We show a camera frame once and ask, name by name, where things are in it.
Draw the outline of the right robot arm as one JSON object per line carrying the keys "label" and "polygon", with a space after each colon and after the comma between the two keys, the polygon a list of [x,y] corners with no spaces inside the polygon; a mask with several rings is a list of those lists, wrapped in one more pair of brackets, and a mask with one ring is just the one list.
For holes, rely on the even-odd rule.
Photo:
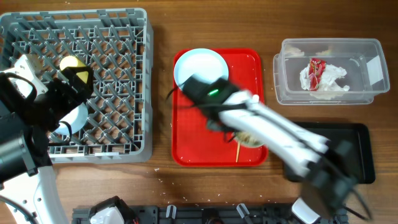
{"label": "right robot arm", "polygon": [[371,221],[373,216],[363,197],[356,190],[357,162],[353,145],[346,141],[331,142],[312,133],[255,101],[249,91],[205,92],[222,124],[248,133],[266,145],[302,178],[302,188],[293,203],[292,214],[302,223],[330,219],[337,210],[347,208],[349,194],[363,206],[364,215],[348,208],[358,218]]}

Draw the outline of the light blue bowl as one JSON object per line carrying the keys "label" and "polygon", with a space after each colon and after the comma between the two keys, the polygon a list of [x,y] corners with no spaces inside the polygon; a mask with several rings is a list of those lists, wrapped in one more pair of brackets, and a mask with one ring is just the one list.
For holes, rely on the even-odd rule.
{"label": "light blue bowl", "polygon": [[68,127],[65,124],[68,123],[71,127],[72,134],[75,134],[84,127],[87,118],[88,109],[86,105],[82,103],[60,120],[60,126],[54,132],[62,135],[69,135]]}

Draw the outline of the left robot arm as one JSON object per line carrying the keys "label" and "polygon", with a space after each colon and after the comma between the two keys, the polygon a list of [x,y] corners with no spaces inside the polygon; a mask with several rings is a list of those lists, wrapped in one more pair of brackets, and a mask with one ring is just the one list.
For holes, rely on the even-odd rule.
{"label": "left robot arm", "polygon": [[18,223],[68,223],[47,152],[47,137],[61,119],[93,93],[90,67],[66,67],[47,84],[47,92],[33,88],[23,97],[11,83],[20,76],[1,72],[1,201]]}

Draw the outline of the white napkin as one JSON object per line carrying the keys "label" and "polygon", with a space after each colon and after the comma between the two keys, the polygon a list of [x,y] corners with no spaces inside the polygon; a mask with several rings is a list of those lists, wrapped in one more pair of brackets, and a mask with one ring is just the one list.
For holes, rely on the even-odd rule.
{"label": "white napkin", "polygon": [[[300,72],[300,83],[303,90],[310,88],[310,80],[308,78],[309,64]],[[320,85],[317,91],[348,91],[350,87],[345,85],[343,87],[337,84],[337,80],[344,78],[347,75],[347,71],[342,67],[336,67],[334,65],[326,65]]]}

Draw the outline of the red snack wrapper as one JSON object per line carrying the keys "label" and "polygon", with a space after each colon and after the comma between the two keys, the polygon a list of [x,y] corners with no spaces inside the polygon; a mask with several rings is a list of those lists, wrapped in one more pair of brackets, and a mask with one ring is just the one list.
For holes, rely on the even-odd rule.
{"label": "red snack wrapper", "polygon": [[321,77],[326,69],[326,61],[311,58],[308,69],[308,78],[310,80],[310,91],[317,91],[320,85]]}

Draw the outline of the green bowl with food scraps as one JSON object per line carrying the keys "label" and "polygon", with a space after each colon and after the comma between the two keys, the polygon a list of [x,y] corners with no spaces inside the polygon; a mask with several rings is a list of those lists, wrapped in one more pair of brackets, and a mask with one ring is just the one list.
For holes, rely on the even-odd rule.
{"label": "green bowl with food scraps", "polygon": [[256,138],[252,137],[249,133],[246,132],[235,132],[234,140],[240,143],[242,146],[248,148],[256,148],[263,146],[263,143],[261,143]]}

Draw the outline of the yellow plastic cup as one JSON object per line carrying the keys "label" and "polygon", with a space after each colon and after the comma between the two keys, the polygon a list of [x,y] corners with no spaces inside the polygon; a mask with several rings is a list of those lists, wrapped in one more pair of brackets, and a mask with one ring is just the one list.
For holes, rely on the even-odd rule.
{"label": "yellow plastic cup", "polygon": [[[67,67],[76,67],[76,68],[80,68],[80,67],[86,67],[86,65],[78,58],[75,56],[66,56],[63,59],[61,59],[60,64],[60,71],[62,73],[64,73],[65,69]],[[74,75],[76,75],[83,83],[87,84],[88,82],[88,72],[74,72],[72,71],[72,73]]]}

